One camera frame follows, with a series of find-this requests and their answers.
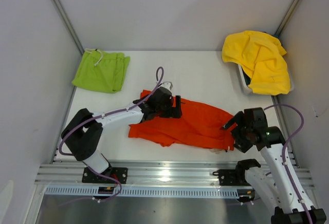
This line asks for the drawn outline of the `orange shorts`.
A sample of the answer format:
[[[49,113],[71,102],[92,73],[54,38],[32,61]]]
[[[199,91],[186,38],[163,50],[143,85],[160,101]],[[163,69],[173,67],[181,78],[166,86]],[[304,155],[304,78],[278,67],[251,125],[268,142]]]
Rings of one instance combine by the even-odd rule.
[[[183,144],[193,147],[234,150],[234,139],[222,126],[233,115],[217,107],[182,99],[182,116],[178,119],[155,117],[130,126],[129,138],[140,138],[163,147]]]

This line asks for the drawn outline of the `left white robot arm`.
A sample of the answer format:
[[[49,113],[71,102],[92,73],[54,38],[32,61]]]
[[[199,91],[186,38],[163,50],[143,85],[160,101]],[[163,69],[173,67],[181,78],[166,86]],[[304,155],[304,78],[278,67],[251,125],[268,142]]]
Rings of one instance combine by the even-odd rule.
[[[61,133],[59,152],[83,162],[99,182],[105,183],[112,176],[109,161],[98,151],[105,128],[139,124],[156,117],[178,119],[181,116],[181,97],[172,96],[171,89],[161,84],[125,108],[107,113],[92,113],[87,108],[79,110]],[[63,152],[63,145],[69,153]]]

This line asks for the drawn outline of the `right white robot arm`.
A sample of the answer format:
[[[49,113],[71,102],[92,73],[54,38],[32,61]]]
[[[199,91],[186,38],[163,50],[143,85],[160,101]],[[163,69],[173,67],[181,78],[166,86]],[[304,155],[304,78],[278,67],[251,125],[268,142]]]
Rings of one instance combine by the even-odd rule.
[[[272,213],[271,223],[325,223],[325,211],[308,197],[287,152],[288,141],[277,126],[269,126],[264,109],[249,108],[238,112],[222,130],[230,130],[234,147],[246,153],[256,146],[272,176],[269,179],[255,159],[236,164],[234,179],[249,184]]]

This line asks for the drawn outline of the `lime green shorts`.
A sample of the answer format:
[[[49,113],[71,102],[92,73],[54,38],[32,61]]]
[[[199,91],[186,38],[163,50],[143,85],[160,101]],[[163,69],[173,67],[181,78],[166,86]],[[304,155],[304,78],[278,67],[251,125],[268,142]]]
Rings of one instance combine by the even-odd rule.
[[[113,94],[122,90],[131,58],[122,52],[85,49],[72,85]]]

